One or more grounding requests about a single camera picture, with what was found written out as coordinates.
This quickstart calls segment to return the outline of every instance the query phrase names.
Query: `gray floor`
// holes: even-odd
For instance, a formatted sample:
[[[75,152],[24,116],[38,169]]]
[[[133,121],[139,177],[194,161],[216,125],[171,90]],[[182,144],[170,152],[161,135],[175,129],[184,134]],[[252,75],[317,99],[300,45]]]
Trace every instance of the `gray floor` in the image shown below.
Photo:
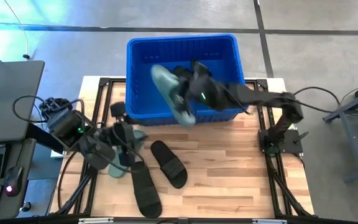
[[[27,24],[258,27],[251,0],[10,2]],[[358,30],[358,1],[260,0],[260,6],[266,29]],[[2,1],[0,22],[16,22]],[[32,59],[46,62],[39,96],[74,99],[84,75],[125,75],[128,40],[184,33],[32,31],[27,35]],[[266,77],[259,34],[236,34],[236,37],[244,75]],[[274,76],[285,79],[288,91],[321,86],[341,97],[358,87],[358,36],[268,35],[267,43]],[[22,60],[24,50],[21,32],[0,30],[1,60]],[[336,108],[333,98],[318,91],[306,91],[297,97],[322,108]],[[310,132],[302,143],[315,213],[326,218],[358,221],[358,181],[351,184],[342,181],[356,167],[340,122],[324,124],[323,113],[308,108],[303,112],[305,119],[298,129]],[[42,178],[50,178],[39,173]]]

